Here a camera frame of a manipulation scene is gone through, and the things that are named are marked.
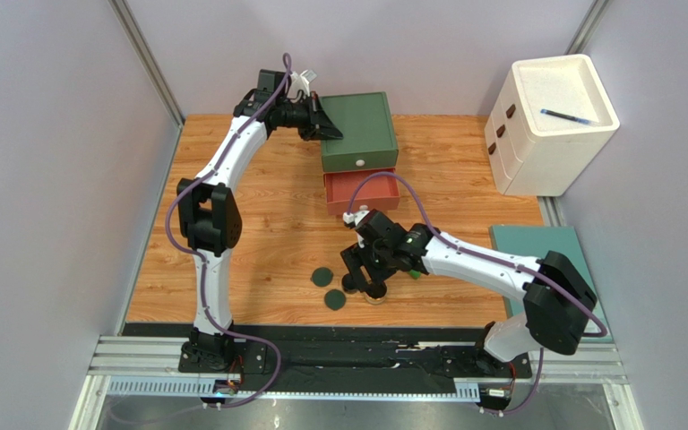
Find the green top drawer box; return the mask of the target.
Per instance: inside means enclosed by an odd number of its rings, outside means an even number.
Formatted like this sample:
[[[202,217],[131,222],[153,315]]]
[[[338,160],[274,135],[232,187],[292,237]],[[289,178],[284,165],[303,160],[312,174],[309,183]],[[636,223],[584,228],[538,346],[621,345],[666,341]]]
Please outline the green top drawer box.
[[[321,102],[343,135],[320,144],[325,173],[396,166],[399,146],[385,92],[325,96]]]

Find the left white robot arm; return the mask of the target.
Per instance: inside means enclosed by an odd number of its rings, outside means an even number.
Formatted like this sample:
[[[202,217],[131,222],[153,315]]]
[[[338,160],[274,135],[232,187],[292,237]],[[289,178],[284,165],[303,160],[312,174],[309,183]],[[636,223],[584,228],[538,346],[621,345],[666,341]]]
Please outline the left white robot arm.
[[[255,153],[279,128],[296,129],[305,141],[343,137],[310,88],[315,78],[312,70],[261,70],[256,87],[235,106],[212,159],[177,186],[172,207],[196,267],[197,314],[188,341],[193,350],[225,356],[232,347],[229,266],[243,227],[234,192]]]

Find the black round jar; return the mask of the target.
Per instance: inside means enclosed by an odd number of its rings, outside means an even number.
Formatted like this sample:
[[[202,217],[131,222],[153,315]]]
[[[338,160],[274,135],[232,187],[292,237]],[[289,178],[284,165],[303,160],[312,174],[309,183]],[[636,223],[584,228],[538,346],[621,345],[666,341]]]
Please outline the black round jar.
[[[343,280],[341,282],[341,286],[342,286],[343,291],[347,294],[355,294],[359,291],[357,286],[350,281]]]

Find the red drawer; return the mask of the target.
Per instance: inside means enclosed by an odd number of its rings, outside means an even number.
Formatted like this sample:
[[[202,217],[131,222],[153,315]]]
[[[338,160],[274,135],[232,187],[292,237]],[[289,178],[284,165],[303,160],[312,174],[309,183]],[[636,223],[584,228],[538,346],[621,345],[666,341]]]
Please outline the red drawer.
[[[347,211],[350,198],[357,187],[374,173],[394,173],[394,168],[325,173],[323,183],[326,192],[326,207],[329,215],[340,217]],[[400,191],[397,180],[391,176],[379,176],[368,181],[358,192],[352,211],[361,206],[379,211],[397,210]]]

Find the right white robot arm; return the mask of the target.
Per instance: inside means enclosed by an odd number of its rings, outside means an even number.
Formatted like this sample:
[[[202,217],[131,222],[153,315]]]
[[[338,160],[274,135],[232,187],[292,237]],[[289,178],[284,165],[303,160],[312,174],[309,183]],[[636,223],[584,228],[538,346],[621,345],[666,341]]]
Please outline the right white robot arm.
[[[340,254],[348,270],[342,279],[347,292],[378,302],[396,272],[417,271],[463,280],[520,302],[522,312],[485,327],[475,345],[484,360],[508,363],[540,348],[571,356],[586,335],[597,297],[563,254],[504,254],[427,224],[405,229],[378,210],[346,212],[342,220],[357,234]]]

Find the gold rim compact jar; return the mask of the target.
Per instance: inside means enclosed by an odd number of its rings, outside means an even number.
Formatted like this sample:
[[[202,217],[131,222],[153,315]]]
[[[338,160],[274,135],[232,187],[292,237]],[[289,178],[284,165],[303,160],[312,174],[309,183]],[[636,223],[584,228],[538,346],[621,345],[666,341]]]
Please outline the gold rim compact jar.
[[[363,292],[365,301],[371,305],[381,304],[387,296],[388,289],[383,285],[376,285]]]

